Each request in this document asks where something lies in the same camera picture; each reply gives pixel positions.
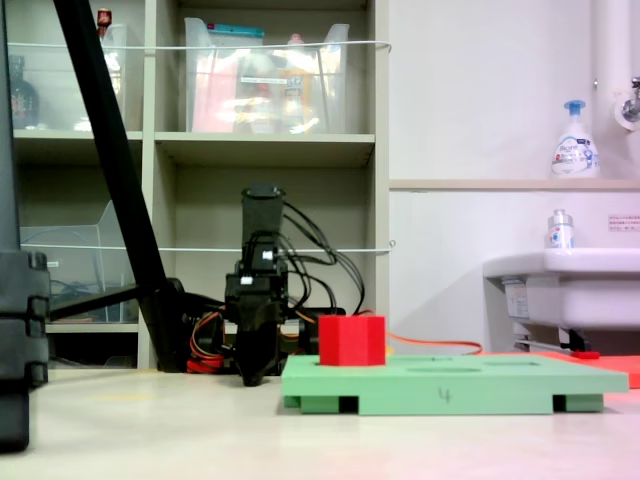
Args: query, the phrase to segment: circular hole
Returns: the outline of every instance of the circular hole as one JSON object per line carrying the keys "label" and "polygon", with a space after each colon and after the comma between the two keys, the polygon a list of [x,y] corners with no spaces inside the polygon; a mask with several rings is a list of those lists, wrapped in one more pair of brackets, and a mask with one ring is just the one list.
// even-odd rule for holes
{"label": "circular hole", "polygon": [[442,361],[451,361],[452,357],[409,357],[409,356],[398,356],[392,357],[393,362],[398,363],[412,363],[412,362],[442,362]]}
{"label": "circular hole", "polygon": [[535,367],[540,365],[535,362],[484,362],[490,367]]}
{"label": "circular hole", "polygon": [[407,368],[407,372],[413,373],[474,373],[481,372],[479,368],[464,367],[440,367],[440,368]]}

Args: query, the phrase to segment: soap dispenser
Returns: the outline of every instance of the soap dispenser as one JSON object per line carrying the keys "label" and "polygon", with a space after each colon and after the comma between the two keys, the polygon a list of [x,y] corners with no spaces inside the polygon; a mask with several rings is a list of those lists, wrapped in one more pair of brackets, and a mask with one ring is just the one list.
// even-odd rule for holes
{"label": "soap dispenser", "polygon": [[571,121],[560,137],[551,163],[552,178],[594,178],[600,176],[598,150],[593,138],[580,122],[580,111],[585,107],[582,100],[571,100],[564,104]]}

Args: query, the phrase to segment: black bottle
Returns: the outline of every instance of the black bottle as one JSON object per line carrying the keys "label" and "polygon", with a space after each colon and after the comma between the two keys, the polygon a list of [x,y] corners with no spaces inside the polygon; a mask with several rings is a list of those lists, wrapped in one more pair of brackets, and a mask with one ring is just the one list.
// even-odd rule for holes
{"label": "black bottle", "polygon": [[24,57],[9,55],[9,83],[11,85],[11,113],[13,128],[38,125],[38,92],[23,78]]}

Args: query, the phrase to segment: sticker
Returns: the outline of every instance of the sticker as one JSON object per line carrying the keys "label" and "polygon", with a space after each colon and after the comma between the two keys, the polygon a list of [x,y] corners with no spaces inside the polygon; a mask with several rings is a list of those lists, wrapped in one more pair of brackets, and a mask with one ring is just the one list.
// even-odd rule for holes
{"label": "sticker", "polygon": [[598,166],[596,146],[586,138],[565,137],[556,148],[551,171],[556,175],[583,172]]}
{"label": "sticker", "polygon": [[610,232],[640,232],[640,215],[609,215]]}
{"label": "sticker", "polygon": [[507,294],[507,310],[510,317],[529,318],[529,298],[527,297],[527,287],[522,282],[507,284],[505,293]]}

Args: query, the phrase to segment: pipe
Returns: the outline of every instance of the pipe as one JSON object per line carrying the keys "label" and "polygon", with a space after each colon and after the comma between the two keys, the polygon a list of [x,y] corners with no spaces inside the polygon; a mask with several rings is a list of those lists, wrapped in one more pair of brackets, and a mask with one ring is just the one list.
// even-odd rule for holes
{"label": "pipe", "polygon": [[604,177],[620,178],[629,165],[628,131],[637,127],[622,118],[631,98],[631,0],[593,0],[593,50],[598,88],[593,131]]}

